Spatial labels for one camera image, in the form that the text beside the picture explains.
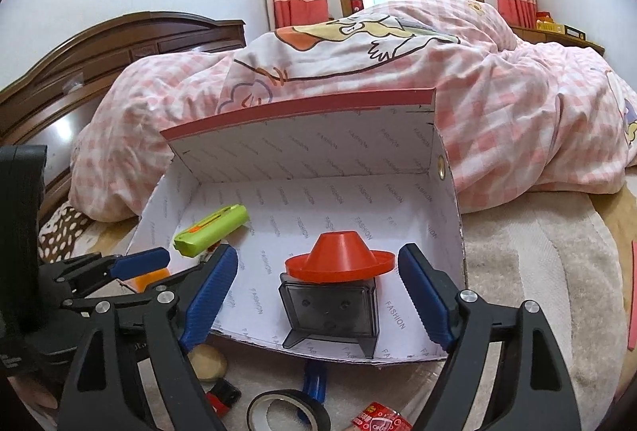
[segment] red funnel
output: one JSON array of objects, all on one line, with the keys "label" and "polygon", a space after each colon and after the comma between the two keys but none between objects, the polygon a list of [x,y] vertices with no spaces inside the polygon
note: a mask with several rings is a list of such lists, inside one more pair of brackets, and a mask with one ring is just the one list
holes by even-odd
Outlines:
[{"label": "red funnel", "polygon": [[285,269],[305,282],[351,282],[391,271],[395,258],[393,253],[370,251],[357,232],[327,232],[310,253],[286,260]]}]

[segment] wooden headboard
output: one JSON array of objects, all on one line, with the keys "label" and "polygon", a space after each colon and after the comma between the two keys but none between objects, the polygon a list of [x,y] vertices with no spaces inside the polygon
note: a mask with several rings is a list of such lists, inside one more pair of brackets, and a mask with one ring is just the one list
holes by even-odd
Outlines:
[{"label": "wooden headboard", "polygon": [[79,33],[0,90],[0,144],[49,146],[40,219],[68,196],[72,143],[117,76],[140,58],[245,46],[241,20],[136,12]]}]

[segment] wooden cabinet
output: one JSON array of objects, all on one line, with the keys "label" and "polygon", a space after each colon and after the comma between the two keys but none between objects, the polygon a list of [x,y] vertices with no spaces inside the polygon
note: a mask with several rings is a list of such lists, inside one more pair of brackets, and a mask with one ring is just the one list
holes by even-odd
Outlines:
[{"label": "wooden cabinet", "polygon": [[518,38],[523,39],[524,41],[528,41],[529,43],[555,42],[565,47],[592,48],[599,55],[604,55],[604,47],[596,45],[590,41],[584,41],[582,39],[575,38],[573,36],[566,36],[564,34],[558,34],[557,32],[549,32],[536,28],[518,27],[515,25],[512,25],[511,29]]}]

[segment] beige round object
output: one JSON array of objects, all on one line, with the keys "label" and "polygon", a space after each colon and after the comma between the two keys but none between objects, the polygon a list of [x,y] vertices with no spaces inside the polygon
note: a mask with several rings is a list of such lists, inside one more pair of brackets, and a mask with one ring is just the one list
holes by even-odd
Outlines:
[{"label": "beige round object", "polygon": [[225,376],[225,371],[228,369],[224,355],[205,343],[193,348],[188,358],[200,381],[215,381]]}]

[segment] brown and white dotted fabric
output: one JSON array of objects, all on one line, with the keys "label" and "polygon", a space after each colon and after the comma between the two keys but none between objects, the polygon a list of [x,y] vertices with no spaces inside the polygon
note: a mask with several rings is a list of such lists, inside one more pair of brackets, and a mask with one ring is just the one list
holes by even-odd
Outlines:
[{"label": "brown and white dotted fabric", "polygon": [[40,260],[57,262],[71,258],[75,242],[92,222],[71,203],[65,202],[39,231],[37,253]]}]

